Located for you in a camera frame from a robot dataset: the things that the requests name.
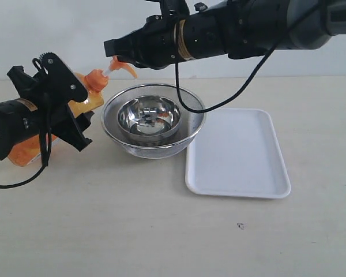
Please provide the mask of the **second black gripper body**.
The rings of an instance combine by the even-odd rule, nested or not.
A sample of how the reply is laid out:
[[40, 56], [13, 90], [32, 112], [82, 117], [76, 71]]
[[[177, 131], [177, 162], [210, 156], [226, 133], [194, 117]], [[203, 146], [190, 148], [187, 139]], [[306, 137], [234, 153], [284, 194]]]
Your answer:
[[175, 24], [185, 17], [184, 1], [158, 1], [160, 14], [146, 18], [138, 42], [138, 68], [160, 70], [174, 62]]

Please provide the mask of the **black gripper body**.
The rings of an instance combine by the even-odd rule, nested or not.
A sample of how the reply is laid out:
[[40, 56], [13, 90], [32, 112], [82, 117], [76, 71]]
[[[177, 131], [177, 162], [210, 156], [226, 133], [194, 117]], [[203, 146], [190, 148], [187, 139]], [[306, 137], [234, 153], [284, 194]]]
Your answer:
[[53, 134], [53, 115], [68, 103], [52, 103], [33, 96], [34, 76], [25, 73], [22, 66], [13, 66], [7, 73], [19, 97], [6, 102], [6, 137], [28, 139], [39, 133]]

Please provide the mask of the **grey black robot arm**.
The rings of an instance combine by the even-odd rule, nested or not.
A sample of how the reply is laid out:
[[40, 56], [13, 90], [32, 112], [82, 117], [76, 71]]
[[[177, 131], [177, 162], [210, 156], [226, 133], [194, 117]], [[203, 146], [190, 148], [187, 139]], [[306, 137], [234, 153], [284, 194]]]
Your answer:
[[37, 69], [34, 76], [21, 65], [7, 73], [18, 98], [0, 102], [0, 160], [15, 145], [38, 134], [53, 134], [78, 151], [92, 142], [84, 136], [92, 114], [75, 116], [69, 106], [88, 98], [85, 85], [56, 53], [43, 53], [32, 63]]

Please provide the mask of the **second grey black robot arm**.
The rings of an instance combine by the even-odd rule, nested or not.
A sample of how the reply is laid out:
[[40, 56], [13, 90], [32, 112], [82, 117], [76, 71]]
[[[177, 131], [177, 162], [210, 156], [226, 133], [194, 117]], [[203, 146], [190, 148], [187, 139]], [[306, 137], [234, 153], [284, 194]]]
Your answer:
[[346, 1], [160, 1], [160, 14], [121, 38], [104, 42], [107, 57], [137, 68], [226, 55], [263, 57], [270, 50], [315, 50], [346, 35]]

